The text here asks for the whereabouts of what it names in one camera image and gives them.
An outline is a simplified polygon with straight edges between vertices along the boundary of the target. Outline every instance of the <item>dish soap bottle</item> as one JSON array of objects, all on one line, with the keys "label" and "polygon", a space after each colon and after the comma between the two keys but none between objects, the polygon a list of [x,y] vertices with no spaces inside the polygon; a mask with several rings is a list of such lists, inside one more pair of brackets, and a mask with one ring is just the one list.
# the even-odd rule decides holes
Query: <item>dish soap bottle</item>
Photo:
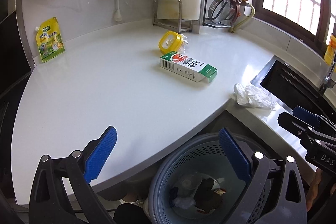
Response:
[{"label": "dish soap bottle", "polygon": [[332,60],[335,55],[335,51],[336,51],[336,23],[334,24],[333,33],[330,36],[330,42],[327,47],[327,51],[324,54],[324,60],[329,66],[332,63]]}]

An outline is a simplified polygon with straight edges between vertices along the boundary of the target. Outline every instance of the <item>crumpled tissue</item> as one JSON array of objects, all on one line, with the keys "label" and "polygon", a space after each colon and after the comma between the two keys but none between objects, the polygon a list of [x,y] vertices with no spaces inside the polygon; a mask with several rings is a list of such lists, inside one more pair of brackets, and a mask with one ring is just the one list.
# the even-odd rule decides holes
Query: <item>crumpled tissue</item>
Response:
[{"label": "crumpled tissue", "polygon": [[265,94],[261,88],[253,85],[243,87],[241,84],[235,84],[233,88],[236,100],[239,105],[251,108],[274,109],[276,101],[269,95]]}]

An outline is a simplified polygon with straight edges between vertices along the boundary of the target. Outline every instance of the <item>blue gripper pad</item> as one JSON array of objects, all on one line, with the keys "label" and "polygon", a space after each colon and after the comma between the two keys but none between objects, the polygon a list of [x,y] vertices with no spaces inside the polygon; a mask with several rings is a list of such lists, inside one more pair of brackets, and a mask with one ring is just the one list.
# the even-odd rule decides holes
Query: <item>blue gripper pad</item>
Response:
[{"label": "blue gripper pad", "polygon": [[315,114],[309,112],[308,110],[305,110],[302,107],[299,107],[299,106],[295,107],[293,109],[293,116],[300,119],[301,121],[304,121],[305,123],[309,124],[313,128],[320,127],[319,118]]},{"label": "blue gripper pad", "polygon": [[116,145],[116,142],[117,131],[114,127],[109,127],[85,162],[84,178],[87,183],[98,178],[98,175]]},{"label": "blue gripper pad", "polygon": [[249,183],[251,180],[251,163],[225,128],[219,131],[219,144],[223,148],[237,177]]}]

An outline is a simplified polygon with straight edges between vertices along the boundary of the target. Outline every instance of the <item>kitchen sink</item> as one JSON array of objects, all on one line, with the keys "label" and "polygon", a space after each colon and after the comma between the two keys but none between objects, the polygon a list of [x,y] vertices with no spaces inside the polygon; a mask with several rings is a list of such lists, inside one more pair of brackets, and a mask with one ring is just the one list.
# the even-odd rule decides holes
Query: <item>kitchen sink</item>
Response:
[{"label": "kitchen sink", "polygon": [[336,123],[335,109],[319,94],[318,88],[277,56],[273,56],[251,84],[262,88],[290,113],[300,106]]}]

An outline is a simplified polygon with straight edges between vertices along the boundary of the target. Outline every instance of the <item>yellow hose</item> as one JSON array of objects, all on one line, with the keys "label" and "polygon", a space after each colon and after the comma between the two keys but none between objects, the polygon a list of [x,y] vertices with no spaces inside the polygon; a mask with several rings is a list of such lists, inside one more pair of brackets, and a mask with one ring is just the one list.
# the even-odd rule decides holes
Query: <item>yellow hose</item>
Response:
[{"label": "yellow hose", "polygon": [[246,3],[246,6],[251,8],[250,15],[247,18],[243,19],[242,21],[238,22],[234,27],[231,27],[229,32],[235,32],[241,25],[243,25],[246,21],[250,20],[254,16],[255,8],[253,7],[253,5],[250,3]]}]

